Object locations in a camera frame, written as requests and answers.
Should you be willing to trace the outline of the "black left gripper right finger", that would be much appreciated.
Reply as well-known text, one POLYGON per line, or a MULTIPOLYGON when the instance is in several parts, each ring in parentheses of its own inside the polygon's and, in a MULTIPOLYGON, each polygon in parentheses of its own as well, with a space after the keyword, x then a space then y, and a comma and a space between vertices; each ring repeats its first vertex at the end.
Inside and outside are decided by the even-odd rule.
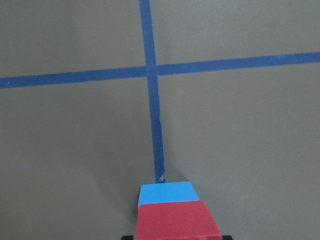
POLYGON ((222 240, 233 240, 233 237, 231 235, 222 235, 222 240))

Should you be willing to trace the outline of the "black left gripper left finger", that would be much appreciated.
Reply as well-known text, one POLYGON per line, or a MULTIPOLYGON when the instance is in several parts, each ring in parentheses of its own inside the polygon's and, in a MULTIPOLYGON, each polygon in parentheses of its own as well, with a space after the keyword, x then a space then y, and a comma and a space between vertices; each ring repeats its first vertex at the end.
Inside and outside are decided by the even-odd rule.
POLYGON ((134 240, 133 235, 124 235, 121 237, 121 240, 134 240))

